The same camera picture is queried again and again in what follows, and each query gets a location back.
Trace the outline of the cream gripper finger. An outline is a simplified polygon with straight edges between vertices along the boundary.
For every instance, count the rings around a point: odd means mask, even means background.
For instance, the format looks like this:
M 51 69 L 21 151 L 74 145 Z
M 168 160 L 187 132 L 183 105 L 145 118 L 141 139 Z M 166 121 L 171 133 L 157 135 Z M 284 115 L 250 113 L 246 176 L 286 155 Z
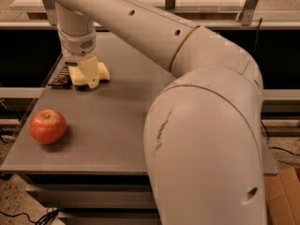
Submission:
M 98 60 L 92 54 L 85 55 L 79 62 L 78 67 L 88 86 L 92 89 L 98 86 Z
M 62 50 L 62 56 L 63 56 L 63 60 L 67 63 L 69 62 L 69 55 L 68 55 L 68 51 L 62 46 L 61 47 Z

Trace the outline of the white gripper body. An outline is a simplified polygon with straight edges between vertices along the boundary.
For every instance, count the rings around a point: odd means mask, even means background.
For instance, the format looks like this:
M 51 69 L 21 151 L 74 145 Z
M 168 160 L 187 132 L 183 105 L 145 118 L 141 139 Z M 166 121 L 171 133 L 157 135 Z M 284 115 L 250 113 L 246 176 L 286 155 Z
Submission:
M 63 46 L 68 51 L 70 61 L 80 60 L 85 55 L 91 53 L 97 45 L 97 34 L 95 30 L 87 35 L 72 36 L 58 29 L 58 35 L 61 47 Z

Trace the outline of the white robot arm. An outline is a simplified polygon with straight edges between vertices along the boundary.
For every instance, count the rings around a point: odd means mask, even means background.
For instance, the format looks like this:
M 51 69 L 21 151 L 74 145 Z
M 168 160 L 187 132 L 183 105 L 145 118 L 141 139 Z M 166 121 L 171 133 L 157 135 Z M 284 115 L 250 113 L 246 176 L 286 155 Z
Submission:
M 263 79 L 213 31 L 137 0 L 53 0 L 63 46 L 95 21 L 171 72 L 143 146 L 162 225 L 267 225 Z

